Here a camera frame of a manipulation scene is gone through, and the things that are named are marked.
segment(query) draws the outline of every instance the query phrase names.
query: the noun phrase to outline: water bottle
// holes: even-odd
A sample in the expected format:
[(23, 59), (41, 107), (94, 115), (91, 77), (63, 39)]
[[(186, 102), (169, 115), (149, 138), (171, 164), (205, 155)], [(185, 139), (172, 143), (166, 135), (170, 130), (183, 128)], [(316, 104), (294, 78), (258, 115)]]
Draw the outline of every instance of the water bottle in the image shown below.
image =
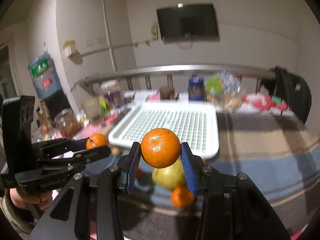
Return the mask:
[(48, 52), (31, 61), (28, 69), (40, 100), (62, 90), (54, 61)]

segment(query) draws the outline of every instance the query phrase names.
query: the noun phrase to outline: white plastic drying rack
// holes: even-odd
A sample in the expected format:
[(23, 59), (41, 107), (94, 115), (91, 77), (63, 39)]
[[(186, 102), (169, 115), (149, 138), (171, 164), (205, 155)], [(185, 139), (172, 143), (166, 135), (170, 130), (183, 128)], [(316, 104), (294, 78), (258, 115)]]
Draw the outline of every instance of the white plastic drying rack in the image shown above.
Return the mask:
[(219, 149), (217, 115), (205, 102), (145, 102), (134, 106), (109, 134), (111, 144), (131, 148), (154, 128), (173, 131), (193, 154), (211, 158)]

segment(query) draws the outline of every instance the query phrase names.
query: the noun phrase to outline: white vertical pipe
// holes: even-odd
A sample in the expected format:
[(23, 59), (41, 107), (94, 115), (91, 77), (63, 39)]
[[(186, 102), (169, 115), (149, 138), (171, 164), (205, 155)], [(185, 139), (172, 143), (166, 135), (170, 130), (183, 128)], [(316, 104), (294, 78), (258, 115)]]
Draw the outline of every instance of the white vertical pipe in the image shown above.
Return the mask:
[(117, 72), (118, 68), (117, 68), (117, 65), (116, 65), (116, 59), (115, 59), (115, 55), (113, 53), (113, 48), (111, 46), (111, 39), (110, 39), (110, 32), (109, 32), (108, 21), (107, 21), (107, 11), (106, 11), (105, 0), (102, 0), (102, 8), (103, 8), (104, 25), (105, 25), (105, 28), (106, 28), (107, 41), (108, 41), (108, 46), (109, 46), (111, 63), (112, 63), (113, 71)]

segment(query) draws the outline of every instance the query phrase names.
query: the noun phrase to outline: black backpack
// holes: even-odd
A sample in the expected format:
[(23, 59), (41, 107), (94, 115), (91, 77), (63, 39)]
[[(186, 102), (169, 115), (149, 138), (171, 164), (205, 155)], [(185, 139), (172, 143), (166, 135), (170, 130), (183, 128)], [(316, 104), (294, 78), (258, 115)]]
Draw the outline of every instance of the black backpack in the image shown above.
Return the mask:
[(311, 108), (308, 84), (302, 77), (288, 73), (284, 68), (276, 66), (273, 71), (276, 79), (262, 79), (261, 85), (269, 91), (269, 95), (284, 100), (296, 116), (306, 123)]

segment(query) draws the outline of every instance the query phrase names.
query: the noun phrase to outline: wall-mounted tv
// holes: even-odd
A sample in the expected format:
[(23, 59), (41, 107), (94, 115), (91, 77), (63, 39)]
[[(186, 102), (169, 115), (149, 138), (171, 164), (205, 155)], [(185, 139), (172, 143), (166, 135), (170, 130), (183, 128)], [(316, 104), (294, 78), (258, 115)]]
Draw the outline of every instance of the wall-mounted tv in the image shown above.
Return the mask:
[(218, 22), (212, 3), (178, 4), (157, 9), (161, 39), (164, 41), (219, 40)]

